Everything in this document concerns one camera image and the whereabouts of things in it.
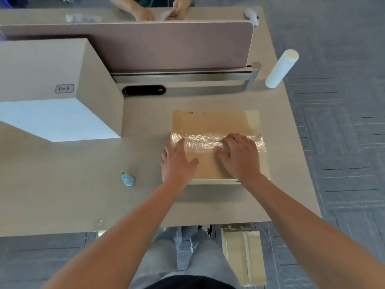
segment shoe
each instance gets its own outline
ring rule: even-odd
[[[210,225],[199,225],[198,226],[198,231],[200,229],[203,229],[204,231],[207,232],[207,234],[211,237],[211,233],[213,231],[213,226],[210,224]]]

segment gray pants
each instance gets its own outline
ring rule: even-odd
[[[176,248],[182,241],[181,227],[169,227],[156,236],[144,255],[129,289],[143,289],[175,275],[206,276],[240,288],[222,250],[206,231],[199,230],[190,240],[193,249],[190,263],[186,271],[178,272]]]

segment transparent tape on desk edge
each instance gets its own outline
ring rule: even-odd
[[[215,146],[223,147],[222,140],[226,136],[220,135],[188,135],[181,136],[180,134],[171,133],[171,145],[175,147],[176,143],[185,138],[185,148],[195,149],[197,151],[207,151],[214,149]],[[258,152],[266,152],[266,146],[262,139],[262,136],[247,136],[247,138],[253,140],[257,145]]]

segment wooden desk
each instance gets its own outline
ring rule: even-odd
[[[195,7],[188,18],[243,19],[244,9]],[[249,63],[258,61],[262,69],[248,92],[221,94],[226,87],[206,87],[236,82],[166,84],[166,97],[125,100],[122,139],[51,143],[1,123],[0,236],[111,227],[161,183],[161,151],[171,131],[173,110],[259,110],[272,182],[320,215],[285,86],[264,85],[277,58],[262,8],[255,11],[260,25],[254,30]],[[0,23],[62,23],[66,13],[79,12],[100,15],[102,22],[127,19],[114,10],[21,9],[5,10]],[[136,177],[135,186],[123,184],[122,172]],[[267,220],[242,186],[188,186],[162,225]]]

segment small blue object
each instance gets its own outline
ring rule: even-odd
[[[135,183],[135,179],[132,175],[129,175],[127,172],[122,174],[123,182],[126,186],[133,186]]]

